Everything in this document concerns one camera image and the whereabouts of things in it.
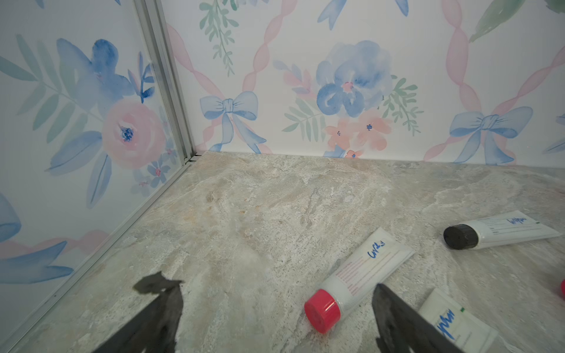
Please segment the white toothpaste tube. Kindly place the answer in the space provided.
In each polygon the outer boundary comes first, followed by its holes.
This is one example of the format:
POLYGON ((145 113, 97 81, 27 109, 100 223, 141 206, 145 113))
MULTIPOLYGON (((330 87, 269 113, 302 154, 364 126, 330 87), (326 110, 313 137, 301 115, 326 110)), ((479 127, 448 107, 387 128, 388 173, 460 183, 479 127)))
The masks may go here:
POLYGON ((419 314, 463 352, 487 352, 498 336, 495 329, 438 288, 431 292, 419 314))

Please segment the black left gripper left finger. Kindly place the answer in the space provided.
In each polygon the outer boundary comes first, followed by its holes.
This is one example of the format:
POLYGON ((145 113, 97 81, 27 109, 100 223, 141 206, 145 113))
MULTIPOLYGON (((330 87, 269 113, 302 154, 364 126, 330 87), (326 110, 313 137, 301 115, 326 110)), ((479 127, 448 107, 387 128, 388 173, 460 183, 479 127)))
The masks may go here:
POLYGON ((157 297, 95 351, 175 352, 184 304, 182 284, 182 280, 165 278, 162 272, 140 279, 133 289, 157 297))

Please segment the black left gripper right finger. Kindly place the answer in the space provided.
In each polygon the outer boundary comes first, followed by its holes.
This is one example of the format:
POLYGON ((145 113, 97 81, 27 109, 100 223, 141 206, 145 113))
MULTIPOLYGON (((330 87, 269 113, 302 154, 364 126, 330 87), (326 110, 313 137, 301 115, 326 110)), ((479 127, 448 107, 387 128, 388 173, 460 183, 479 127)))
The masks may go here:
POLYGON ((461 351, 382 283, 375 287, 372 310, 379 331, 376 343, 381 352, 461 351))

